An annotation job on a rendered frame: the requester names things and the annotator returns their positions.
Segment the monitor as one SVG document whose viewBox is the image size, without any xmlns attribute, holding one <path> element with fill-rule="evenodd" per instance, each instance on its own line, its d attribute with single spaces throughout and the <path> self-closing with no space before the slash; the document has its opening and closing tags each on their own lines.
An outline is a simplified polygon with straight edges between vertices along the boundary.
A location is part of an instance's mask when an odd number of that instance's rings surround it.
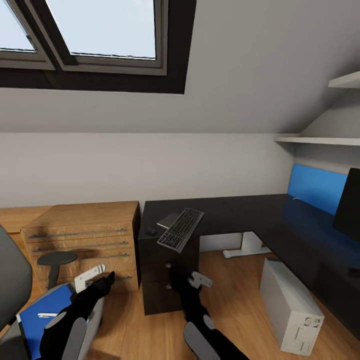
<svg viewBox="0 0 360 360">
<path fill-rule="evenodd" d="M 350 168 L 332 227 L 360 243 L 360 168 Z M 360 274 L 351 267 L 350 272 Z"/>
</svg>

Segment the keyboard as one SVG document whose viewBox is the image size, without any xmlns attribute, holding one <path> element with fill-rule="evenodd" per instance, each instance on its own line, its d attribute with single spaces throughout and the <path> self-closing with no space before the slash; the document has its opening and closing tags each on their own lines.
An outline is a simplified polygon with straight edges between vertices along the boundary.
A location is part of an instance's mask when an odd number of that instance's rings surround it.
<svg viewBox="0 0 360 360">
<path fill-rule="evenodd" d="M 187 207 L 162 237 L 158 239 L 157 243 L 180 254 L 204 214 L 202 211 Z"/>
</svg>

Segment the notebook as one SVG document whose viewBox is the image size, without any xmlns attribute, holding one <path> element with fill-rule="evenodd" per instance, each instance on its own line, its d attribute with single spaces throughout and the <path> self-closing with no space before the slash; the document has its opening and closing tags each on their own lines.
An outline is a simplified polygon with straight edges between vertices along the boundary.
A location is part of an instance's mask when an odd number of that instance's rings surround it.
<svg viewBox="0 0 360 360">
<path fill-rule="evenodd" d="M 168 229 L 179 216 L 179 213 L 173 212 L 169 216 L 165 217 L 163 220 L 159 221 L 157 224 Z"/>
</svg>

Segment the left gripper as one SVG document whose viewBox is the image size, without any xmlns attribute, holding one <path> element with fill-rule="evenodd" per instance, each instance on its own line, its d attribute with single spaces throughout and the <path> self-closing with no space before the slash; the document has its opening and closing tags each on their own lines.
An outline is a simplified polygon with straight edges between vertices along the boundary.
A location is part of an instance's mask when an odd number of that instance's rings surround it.
<svg viewBox="0 0 360 360">
<path fill-rule="evenodd" d="M 109 295 L 112 285 L 115 283 L 115 272 L 109 273 L 107 278 L 103 277 L 97 281 L 91 282 L 91 286 L 88 286 L 85 290 L 74 293 L 70 297 L 70 301 L 73 304 L 76 300 L 85 298 L 90 300 L 92 304 L 92 310 L 96 303 L 102 297 Z"/>
</svg>

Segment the mouse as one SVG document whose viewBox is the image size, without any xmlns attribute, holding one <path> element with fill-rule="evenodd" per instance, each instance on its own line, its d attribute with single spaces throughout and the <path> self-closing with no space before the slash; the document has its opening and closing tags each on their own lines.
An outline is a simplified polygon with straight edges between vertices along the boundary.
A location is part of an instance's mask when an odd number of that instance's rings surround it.
<svg viewBox="0 0 360 360">
<path fill-rule="evenodd" d="M 147 232 L 148 234 L 152 235 L 152 234 L 155 234 L 155 233 L 157 232 L 157 229 L 151 225 L 151 226 L 148 226 L 148 227 L 146 228 L 146 232 Z"/>
</svg>

